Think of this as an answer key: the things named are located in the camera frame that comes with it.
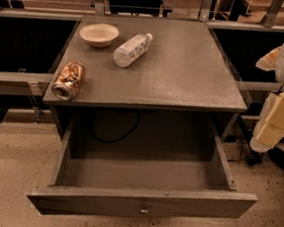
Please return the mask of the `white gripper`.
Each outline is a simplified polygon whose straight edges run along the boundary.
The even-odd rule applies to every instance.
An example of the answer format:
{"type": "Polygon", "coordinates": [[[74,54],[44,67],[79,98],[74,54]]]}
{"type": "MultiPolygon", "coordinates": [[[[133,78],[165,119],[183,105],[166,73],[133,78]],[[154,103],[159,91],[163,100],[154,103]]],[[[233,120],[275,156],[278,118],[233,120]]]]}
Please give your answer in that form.
{"type": "MultiPolygon", "coordinates": [[[[255,66],[265,71],[275,69],[275,78],[284,84],[284,43],[264,57],[255,66]]],[[[269,93],[260,112],[260,119],[252,132],[249,145],[255,152],[263,153],[274,148],[284,137],[284,91],[269,93]]]]}

